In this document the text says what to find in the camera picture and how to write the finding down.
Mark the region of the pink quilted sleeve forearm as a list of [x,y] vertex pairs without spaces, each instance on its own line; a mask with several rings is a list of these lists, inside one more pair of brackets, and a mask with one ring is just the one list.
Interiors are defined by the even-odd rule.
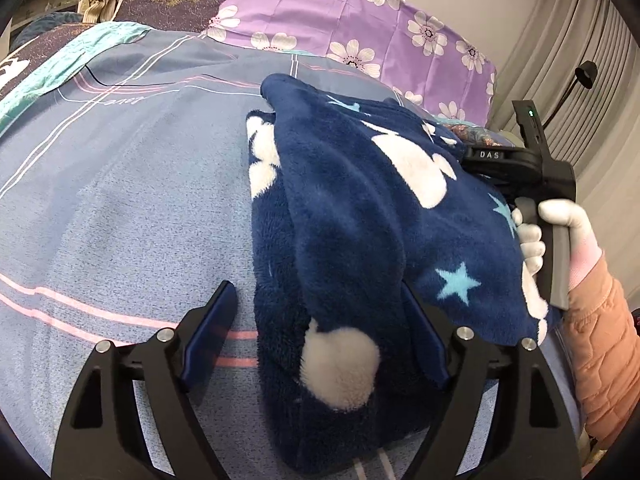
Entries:
[[639,335],[605,258],[568,295],[563,332],[572,352],[586,430],[610,448],[639,402]]

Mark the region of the white gloved right hand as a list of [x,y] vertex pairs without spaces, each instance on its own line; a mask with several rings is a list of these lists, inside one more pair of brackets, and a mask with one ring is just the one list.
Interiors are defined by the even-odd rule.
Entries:
[[[568,290],[575,289],[589,274],[603,255],[594,235],[588,214],[582,206],[571,200],[544,200],[538,205],[538,214],[552,226],[564,226],[570,234],[570,275]],[[518,239],[527,270],[537,274],[544,264],[546,244],[535,223],[526,221],[519,209],[512,211],[518,228]]]

